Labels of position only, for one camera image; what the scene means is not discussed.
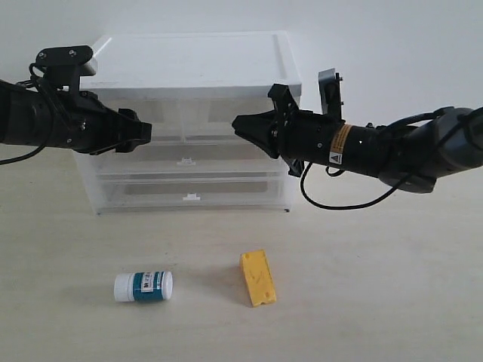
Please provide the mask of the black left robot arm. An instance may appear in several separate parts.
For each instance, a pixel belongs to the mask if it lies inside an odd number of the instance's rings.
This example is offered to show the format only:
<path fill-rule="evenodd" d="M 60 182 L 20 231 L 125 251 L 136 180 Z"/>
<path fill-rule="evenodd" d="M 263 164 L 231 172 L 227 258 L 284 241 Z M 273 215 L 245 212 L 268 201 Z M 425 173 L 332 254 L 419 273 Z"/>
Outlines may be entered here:
<path fill-rule="evenodd" d="M 93 92 L 53 90 L 43 79 L 38 85 L 36 92 L 1 82 L 1 143 L 100 155 L 129 153 L 152 139 L 152 125 L 132 109 L 115 111 Z"/>

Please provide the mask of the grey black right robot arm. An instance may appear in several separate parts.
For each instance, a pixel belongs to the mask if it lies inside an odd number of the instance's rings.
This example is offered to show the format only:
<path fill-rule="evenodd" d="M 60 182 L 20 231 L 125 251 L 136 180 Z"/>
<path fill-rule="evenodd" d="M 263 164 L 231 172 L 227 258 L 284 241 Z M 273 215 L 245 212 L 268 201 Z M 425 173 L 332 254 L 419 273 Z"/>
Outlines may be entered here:
<path fill-rule="evenodd" d="M 437 179 L 482 165 L 482 110 L 444 107 L 387 126 L 347 124 L 340 87 L 320 88 L 322 112 L 302 110 L 289 88 L 274 84 L 272 111 L 239 115 L 235 134 L 282 158 L 289 174 L 300 177 L 308 163 L 379 179 L 388 186 L 430 193 Z"/>

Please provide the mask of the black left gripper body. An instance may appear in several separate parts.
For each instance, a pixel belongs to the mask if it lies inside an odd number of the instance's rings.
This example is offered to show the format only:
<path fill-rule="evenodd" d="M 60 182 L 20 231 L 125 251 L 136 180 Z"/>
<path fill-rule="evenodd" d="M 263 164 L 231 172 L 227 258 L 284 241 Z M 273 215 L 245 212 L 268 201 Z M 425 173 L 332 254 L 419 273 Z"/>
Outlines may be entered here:
<path fill-rule="evenodd" d="M 41 92 L 48 107 L 47 131 L 41 148 L 71 149 L 81 154 L 100 155 L 125 144 L 125 120 L 89 92 L 75 103 L 71 96 Z"/>

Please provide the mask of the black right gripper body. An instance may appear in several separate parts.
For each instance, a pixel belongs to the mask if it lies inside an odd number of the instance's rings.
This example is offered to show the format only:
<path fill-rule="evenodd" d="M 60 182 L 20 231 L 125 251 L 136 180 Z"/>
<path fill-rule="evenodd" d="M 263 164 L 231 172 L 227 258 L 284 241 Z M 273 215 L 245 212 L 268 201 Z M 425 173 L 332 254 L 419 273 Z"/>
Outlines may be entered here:
<path fill-rule="evenodd" d="M 278 152 L 289 167 L 288 174 L 301 176 L 306 162 L 329 164 L 329 148 L 341 119 L 300 109 L 287 85 L 274 84 L 269 98 L 275 107 L 275 135 Z"/>

